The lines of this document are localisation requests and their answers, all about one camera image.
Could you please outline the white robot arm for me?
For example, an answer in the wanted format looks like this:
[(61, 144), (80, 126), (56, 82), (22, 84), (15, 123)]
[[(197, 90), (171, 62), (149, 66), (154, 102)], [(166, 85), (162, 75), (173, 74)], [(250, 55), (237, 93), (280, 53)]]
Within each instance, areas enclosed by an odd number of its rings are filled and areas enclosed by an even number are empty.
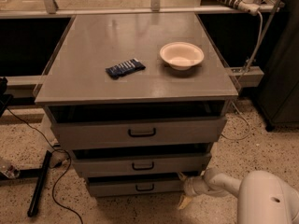
[(250, 172), (242, 180), (216, 168), (198, 176), (178, 173), (178, 177), (183, 182), (178, 209), (202, 194), (232, 194), (237, 198), (237, 224), (299, 224), (299, 191), (266, 171)]

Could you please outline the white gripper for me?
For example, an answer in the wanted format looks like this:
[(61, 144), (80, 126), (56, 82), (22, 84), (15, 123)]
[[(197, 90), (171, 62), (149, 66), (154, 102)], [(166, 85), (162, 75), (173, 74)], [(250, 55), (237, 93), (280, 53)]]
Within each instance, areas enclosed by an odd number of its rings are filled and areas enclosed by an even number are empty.
[(178, 172), (178, 178), (184, 181), (183, 188), (186, 193), (186, 195), (182, 194), (180, 196), (178, 210), (184, 209), (192, 201), (192, 197), (205, 194), (208, 191), (208, 185), (201, 176), (187, 177), (182, 172)]

